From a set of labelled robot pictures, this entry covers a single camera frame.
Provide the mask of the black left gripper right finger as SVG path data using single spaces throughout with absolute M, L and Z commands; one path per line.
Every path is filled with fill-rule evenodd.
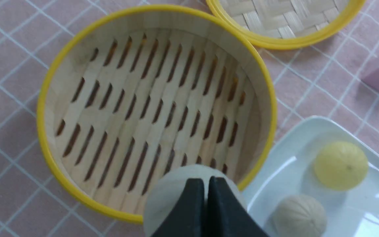
M 212 176 L 208 195 L 209 237 L 268 237 L 242 207 L 223 177 Z

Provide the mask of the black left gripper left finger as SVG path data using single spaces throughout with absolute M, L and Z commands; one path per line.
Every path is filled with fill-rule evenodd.
M 199 178 L 186 181 L 177 203 L 152 237 L 201 237 L 205 210 L 204 182 Z

